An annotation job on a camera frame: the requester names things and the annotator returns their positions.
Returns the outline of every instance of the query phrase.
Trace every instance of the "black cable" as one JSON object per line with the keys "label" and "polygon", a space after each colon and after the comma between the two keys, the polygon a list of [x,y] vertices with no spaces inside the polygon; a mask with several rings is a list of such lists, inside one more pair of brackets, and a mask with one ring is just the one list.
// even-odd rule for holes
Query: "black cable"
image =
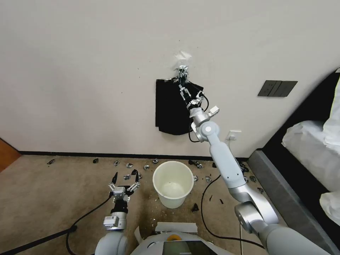
{"label": "black cable", "polygon": [[[94,208],[94,209],[92,209],[91,211],[89,211],[87,214],[84,214],[84,215],[81,216],[79,219],[77,219],[77,220],[72,224],[71,228],[72,228],[73,226],[75,226],[82,218],[84,218],[84,217],[86,217],[87,215],[93,213],[93,212],[94,212],[95,210],[97,210],[99,207],[101,207],[101,206],[104,205],[106,202],[108,202],[108,200],[110,200],[110,198],[111,198],[111,193],[110,193],[109,197],[108,197],[104,202],[102,202],[102,203],[101,203],[100,205],[98,205],[96,208]],[[68,243],[68,237],[69,237],[69,235],[70,235],[70,233],[67,233],[67,234],[66,234],[66,249],[67,249],[67,251],[68,251],[69,254],[71,254],[71,255],[77,255],[77,254],[75,254],[73,251],[71,251],[70,244]]]}
{"label": "black cable", "polygon": [[189,119],[189,132],[188,132],[189,139],[190,139],[191,142],[199,142],[198,140],[197,140],[197,141],[193,141],[193,140],[191,139],[190,132],[192,132],[192,129],[191,129],[191,121],[190,121],[190,119]]}
{"label": "black cable", "polygon": [[261,244],[258,244],[258,243],[256,243],[256,242],[253,242],[253,241],[250,241],[250,240],[246,240],[246,239],[242,239],[242,238],[238,238],[238,237],[222,237],[222,236],[215,235],[215,234],[212,233],[212,232],[208,229],[208,227],[206,226],[205,221],[204,221],[204,217],[203,217],[203,197],[204,197],[204,194],[205,194],[206,190],[209,188],[209,186],[210,186],[211,184],[213,184],[215,181],[217,181],[218,178],[220,178],[220,177],[221,177],[221,175],[219,175],[215,180],[213,180],[211,183],[209,183],[208,186],[205,188],[203,194],[202,194],[202,199],[201,199],[201,216],[202,216],[202,221],[203,221],[203,224],[204,224],[204,226],[205,226],[205,229],[206,229],[211,235],[213,235],[214,237],[217,237],[217,238],[220,238],[220,239],[228,239],[228,240],[242,241],[242,242],[254,244],[254,245],[256,245],[256,246],[261,247],[261,248],[264,249],[264,247],[263,247]]}
{"label": "black cable", "polygon": [[204,111],[206,111],[206,110],[208,110],[208,108],[209,108],[209,100],[207,99],[207,97],[206,97],[204,94],[202,94],[202,96],[205,98],[206,103],[207,103],[206,109],[204,110]]}

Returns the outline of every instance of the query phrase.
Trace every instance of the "white bucket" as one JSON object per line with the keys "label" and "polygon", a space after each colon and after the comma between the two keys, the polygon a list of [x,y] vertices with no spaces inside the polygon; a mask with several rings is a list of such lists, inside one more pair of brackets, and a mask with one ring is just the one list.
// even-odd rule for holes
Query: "white bucket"
{"label": "white bucket", "polygon": [[185,164],[168,161],[156,168],[152,182],[161,203],[173,209],[183,204],[194,186],[194,176]]}

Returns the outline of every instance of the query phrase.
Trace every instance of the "gray switch panel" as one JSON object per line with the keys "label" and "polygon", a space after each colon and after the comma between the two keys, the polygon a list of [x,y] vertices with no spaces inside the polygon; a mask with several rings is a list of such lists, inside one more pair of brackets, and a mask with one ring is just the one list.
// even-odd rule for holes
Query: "gray switch panel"
{"label": "gray switch panel", "polygon": [[297,81],[267,80],[263,84],[258,96],[286,97],[296,85]]}
{"label": "gray switch panel", "polygon": [[286,97],[297,84],[297,81],[283,81],[280,87],[284,87],[283,92],[279,95],[280,97]]}
{"label": "gray switch panel", "polygon": [[267,80],[263,84],[258,96],[268,96],[278,81]]}

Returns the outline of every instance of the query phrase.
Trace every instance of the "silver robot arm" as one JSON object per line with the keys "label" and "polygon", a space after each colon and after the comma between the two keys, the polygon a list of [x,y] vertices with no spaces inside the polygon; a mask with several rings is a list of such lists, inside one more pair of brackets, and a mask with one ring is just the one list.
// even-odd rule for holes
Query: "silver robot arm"
{"label": "silver robot arm", "polygon": [[229,147],[218,138],[219,127],[210,121],[218,112],[216,106],[209,113],[192,108],[191,127],[200,142],[210,143],[210,154],[230,194],[241,202],[235,207],[235,213],[243,228],[257,235],[270,255],[329,254],[295,230],[277,224],[277,215],[268,200],[247,185]]}

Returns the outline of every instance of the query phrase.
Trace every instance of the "wooden door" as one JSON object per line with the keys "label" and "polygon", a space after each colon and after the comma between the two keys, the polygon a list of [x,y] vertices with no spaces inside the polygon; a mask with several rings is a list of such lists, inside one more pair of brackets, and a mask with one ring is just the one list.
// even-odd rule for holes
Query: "wooden door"
{"label": "wooden door", "polygon": [[16,161],[21,154],[0,139],[0,172]]}

